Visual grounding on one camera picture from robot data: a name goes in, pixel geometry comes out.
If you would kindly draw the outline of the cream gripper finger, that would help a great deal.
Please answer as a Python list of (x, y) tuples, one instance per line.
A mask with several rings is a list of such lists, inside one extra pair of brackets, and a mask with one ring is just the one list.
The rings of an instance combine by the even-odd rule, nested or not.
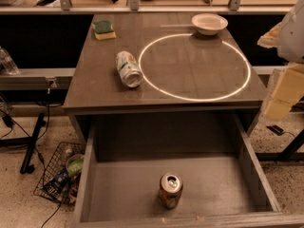
[(292, 106), (304, 97), (304, 65), (288, 64), (278, 75), (264, 116), (270, 121), (282, 120)]
[(272, 27), (268, 32), (258, 39), (257, 44), (263, 48), (276, 48), (280, 26), (281, 23), (278, 23)]

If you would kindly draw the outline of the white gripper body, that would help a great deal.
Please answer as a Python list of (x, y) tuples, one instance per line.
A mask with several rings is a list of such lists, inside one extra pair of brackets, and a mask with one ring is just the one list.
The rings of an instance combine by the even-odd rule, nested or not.
[(289, 62), (304, 63), (304, 0), (297, 0), (281, 21), (277, 54)]

